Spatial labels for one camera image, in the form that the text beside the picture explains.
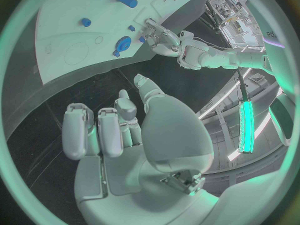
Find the dark floor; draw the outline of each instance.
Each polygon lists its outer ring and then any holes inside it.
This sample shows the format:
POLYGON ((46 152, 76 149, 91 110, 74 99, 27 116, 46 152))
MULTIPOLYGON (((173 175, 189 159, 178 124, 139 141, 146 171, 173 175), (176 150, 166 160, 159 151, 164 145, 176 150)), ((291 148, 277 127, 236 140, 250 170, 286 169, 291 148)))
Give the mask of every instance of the dark floor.
MULTIPOLYGON (((224 46, 219 35, 197 20, 186 28, 195 36, 224 46)), ((230 79, 231 70, 198 71, 180 67, 173 57, 156 55, 107 73, 97 74, 69 87, 41 104, 18 126, 8 140, 11 156, 20 175, 36 197, 56 216, 70 225, 86 224, 74 197, 77 161, 66 158, 62 151, 63 115, 70 103, 84 103, 96 114, 113 106, 121 89, 128 91, 137 106, 140 124, 144 106, 133 85, 134 76, 149 77, 168 95, 174 96, 198 112, 230 79)), ((32 224, 16 206, 8 191, 1 189, 0 224, 32 224)))

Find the glowing green light bar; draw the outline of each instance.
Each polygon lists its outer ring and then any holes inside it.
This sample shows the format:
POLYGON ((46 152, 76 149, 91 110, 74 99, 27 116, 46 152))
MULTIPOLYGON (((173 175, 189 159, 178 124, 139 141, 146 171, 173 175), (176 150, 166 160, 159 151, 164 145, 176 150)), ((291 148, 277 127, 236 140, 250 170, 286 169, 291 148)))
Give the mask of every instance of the glowing green light bar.
POLYGON ((252 153, 254 145, 254 117, 251 101, 239 105, 239 153, 252 153))

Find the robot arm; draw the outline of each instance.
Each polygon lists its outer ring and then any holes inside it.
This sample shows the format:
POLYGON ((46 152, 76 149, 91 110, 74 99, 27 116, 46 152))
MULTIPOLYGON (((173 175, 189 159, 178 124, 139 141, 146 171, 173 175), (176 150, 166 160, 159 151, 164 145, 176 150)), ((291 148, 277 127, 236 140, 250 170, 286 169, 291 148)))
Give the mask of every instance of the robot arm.
POLYGON ((225 69, 254 68, 263 69, 273 75, 268 56, 265 52, 237 52, 233 49, 223 51, 194 39, 194 34, 181 31, 175 33, 158 25, 151 18, 146 20, 148 28, 145 38, 152 51, 167 57, 177 57, 180 66, 199 70, 202 67, 225 69))

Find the blue cylinder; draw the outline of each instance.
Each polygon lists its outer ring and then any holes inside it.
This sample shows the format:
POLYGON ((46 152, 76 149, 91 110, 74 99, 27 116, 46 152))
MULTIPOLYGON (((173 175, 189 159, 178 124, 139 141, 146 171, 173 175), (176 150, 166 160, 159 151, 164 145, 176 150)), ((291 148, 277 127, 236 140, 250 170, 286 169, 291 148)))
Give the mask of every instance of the blue cylinder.
POLYGON ((138 5, 138 1, 137 0, 118 0, 119 2, 127 5, 130 8, 135 8, 138 5))
POLYGON ((90 26, 91 23, 92 23, 92 21, 89 20, 88 18, 83 18, 83 19, 81 20, 81 22, 82 22, 82 25, 85 26, 85 27, 90 26))

